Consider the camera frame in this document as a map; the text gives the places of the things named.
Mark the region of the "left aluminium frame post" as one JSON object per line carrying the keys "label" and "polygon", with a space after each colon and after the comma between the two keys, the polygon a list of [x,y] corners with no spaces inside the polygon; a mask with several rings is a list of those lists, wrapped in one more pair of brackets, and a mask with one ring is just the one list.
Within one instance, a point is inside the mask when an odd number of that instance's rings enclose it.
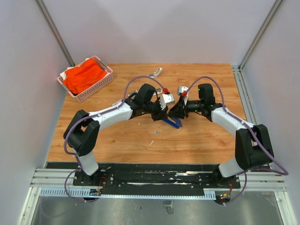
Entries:
{"label": "left aluminium frame post", "polygon": [[47,23],[55,41],[57,42],[62,54],[64,55],[67,63],[69,66],[74,66],[75,63],[71,57],[71,54],[69,53],[47,7],[46,7],[46,4],[44,3],[43,0],[34,0],[34,2],[36,3],[38,9],[40,10],[45,22]]}

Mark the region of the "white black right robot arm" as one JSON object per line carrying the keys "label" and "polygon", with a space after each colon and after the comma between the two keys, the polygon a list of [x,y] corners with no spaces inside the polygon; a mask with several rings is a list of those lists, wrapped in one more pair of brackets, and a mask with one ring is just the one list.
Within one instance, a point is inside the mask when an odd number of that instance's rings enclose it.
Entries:
{"label": "white black right robot arm", "polygon": [[211,84],[198,85],[198,100],[188,99],[186,86],[179,86],[177,94],[180,98],[169,111],[172,117],[184,119],[190,113],[199,113],[235,138],[234,157],[219,164],[213,171],[212,181],[215,186],[222,188],[238,173],[272,162],[274,153],[266,126],[246,122],[232,114],[222,103],[216,103]]}

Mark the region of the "right aluminium frame post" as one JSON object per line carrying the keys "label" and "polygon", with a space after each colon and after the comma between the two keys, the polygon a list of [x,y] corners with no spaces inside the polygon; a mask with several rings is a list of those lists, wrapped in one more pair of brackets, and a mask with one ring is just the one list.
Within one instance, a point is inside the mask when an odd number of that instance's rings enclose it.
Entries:
{"label": "right aluminium frame post", "polygon": [[255,51],[256,47],[260,43],[261,39],[263,38],[265,32],[267,31],[269,25],[275,18],[277,12],[280,10],[281,6],[285,0],[276,0],[274,1],[273,5],[271,6],[266,18],[264,19],[263,23],[261,24],[257,34],[255,35],[250,47],[248,48],[245,56],[243,57],[240,65],[239,65],[239,70],[242,71],[243,68],[246,66],[247,62],[249,61],[251,55]]}

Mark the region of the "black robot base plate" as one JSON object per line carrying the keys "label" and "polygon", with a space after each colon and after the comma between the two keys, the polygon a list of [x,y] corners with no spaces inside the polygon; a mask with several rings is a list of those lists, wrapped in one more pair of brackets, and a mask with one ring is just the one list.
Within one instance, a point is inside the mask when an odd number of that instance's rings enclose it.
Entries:
{"label": "black robot base plate", "polygon": [[40,178],[45,184],[66,188],[93,188],[99,194],[106,189],[181,190],[188,188],[224,191],[221,198],[229,199],[232,191],[245,190],[247,179],[238,173],[222,187],[212,180],[217,165],[193,164],[133,164],[98,163],[92,176],[80,171],[75,163],[50,162]]}

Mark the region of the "orange cloth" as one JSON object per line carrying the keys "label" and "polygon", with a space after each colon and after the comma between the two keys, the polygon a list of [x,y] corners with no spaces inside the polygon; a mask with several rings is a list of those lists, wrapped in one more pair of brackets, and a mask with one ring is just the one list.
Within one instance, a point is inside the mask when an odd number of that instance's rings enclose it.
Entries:
{"label": "orange cloth", "polygon": [[60,73],[63,84],[74,95],[81,94],[106,75],[107,72],[103,70],[93,58],[87,59],[80,66],[70,67]]}

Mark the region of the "aluminium frame post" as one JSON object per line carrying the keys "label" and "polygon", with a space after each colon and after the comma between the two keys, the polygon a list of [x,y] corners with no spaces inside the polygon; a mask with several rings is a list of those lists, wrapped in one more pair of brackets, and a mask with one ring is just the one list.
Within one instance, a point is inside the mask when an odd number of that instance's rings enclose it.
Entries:
{"label": "aluminium frame post", "polygon": [[255,35],[250,47],[248,48],[245,56],[243,57],[240,65],[239,65],[239,70],[242,71],[243,68],[246,66],[247,62],[249,61],[251,55],[255,51],[256,47],[260,43],[261,39],[263,38],[265,32],[267,31],[269,25],[275,18],[277,12],[280,10],[281,6],[285,0],[276,0],[274,1],[273,5],[271,6],[266,18],[264,19],[263,23],[261,24],[257,34]]}
{"label": "aluminium frame post", "polygon": [[55,41],[57,42],[62,54],[64,55],[67,63],[69,66],[74,66],[75,63],[71,57],[71,54],[69,53],[47,7],[46,7],[46,4],[44,3],[43,0],[34,0],[34,2],[36,3],[38,9],[40,10],[45,22],[47,23]]}

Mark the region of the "grey white stapler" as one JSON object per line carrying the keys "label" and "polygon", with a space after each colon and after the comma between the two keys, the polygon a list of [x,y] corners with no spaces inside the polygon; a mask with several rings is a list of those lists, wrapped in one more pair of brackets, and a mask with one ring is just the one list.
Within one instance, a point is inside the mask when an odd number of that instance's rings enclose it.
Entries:
{"label": "grey white stapler", "polygon": [[161,94],[162,93],[162,89],[161,88],[157,88],[156,92],[157,92],[157,94]]}

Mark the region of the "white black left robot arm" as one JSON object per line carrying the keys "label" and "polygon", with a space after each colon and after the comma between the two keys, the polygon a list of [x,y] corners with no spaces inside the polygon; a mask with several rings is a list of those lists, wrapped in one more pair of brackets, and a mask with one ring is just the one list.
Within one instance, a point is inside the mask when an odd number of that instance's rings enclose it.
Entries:
{"label": "white black left robot arm", "polygon": [[79,110],[64,133],[64,148],[73,149],[80,171],[84,172],[84,180],[94,186],[100,181],[99,166],[93,153],[98,133],[113,124],[145,114],[150,114],[154,121],[165,120],[168,105],[173,103],[170,92],[164,90],[158,96],[156,89],[145,83],[118,105],[97,112]]}

